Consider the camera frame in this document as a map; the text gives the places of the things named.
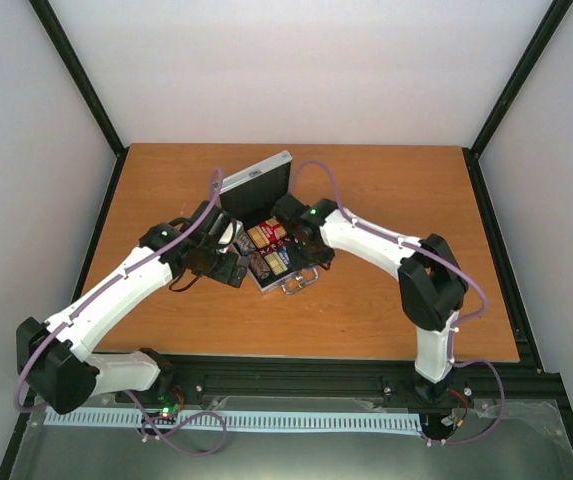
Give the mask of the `aluminium poker case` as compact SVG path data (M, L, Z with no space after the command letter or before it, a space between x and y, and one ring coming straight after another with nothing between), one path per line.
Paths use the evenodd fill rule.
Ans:
M294 238L272 214L288 193L293 157L284 150L227 176L219 194L221 208L238 222L232 247L249 261L249 275L261 293L280 289L293 295L315 283L314 267L294 260Z

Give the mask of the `red playing card deck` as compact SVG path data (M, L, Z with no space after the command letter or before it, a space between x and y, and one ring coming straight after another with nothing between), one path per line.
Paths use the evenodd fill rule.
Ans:
M255 246L260 249L279 239L283 239L287 232L276 218L271 217L248 229L247 235Z

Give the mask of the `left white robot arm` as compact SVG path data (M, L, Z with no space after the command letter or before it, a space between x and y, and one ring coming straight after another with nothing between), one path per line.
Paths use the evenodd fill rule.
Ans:
M29 386L59 414L122 390L167 400L174 378L163 370L162 356L149 349L98 354L95 348L138 304L185 273L240 287L248 263L230 246L242 230L241 221L209 201L190 218L151 227L115 270L70 306L17 327L19 386Z

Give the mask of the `blue playing card deck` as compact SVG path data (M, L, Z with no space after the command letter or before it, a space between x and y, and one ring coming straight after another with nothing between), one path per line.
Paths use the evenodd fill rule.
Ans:
M264 256L264 260L270 267L274 275L281 275L291 269L291 261L285 247L276 250Z

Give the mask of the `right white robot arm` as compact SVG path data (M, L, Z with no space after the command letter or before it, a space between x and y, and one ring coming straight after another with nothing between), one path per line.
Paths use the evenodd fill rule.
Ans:
M420 401L436 404L449 388L453 336L468 291L448 243L435 234L402 237L326 198L309 206L287 194L275 203L272 215L294 239L287 248L294 269L329 269L341 250L398 282L402 310L417 338L415 374L407 387Z

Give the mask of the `brown poker chip stack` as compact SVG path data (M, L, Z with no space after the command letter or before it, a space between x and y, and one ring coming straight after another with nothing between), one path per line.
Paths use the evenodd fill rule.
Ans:
M253 251L248 253L247 258L249 260L250 270L256 279L265 280L271 275L272 271L270 267L259 252Z

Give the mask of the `blue white poker chip stack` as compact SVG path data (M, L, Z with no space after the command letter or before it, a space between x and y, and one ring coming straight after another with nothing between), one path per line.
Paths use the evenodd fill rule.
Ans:
M239 250L239 252L243 255L246 256L252 252L256 251L256 246L253 243L253 241L250 239L250 237L248 235L246 235L245 233L240 234L236 240L235 240L235 244Z

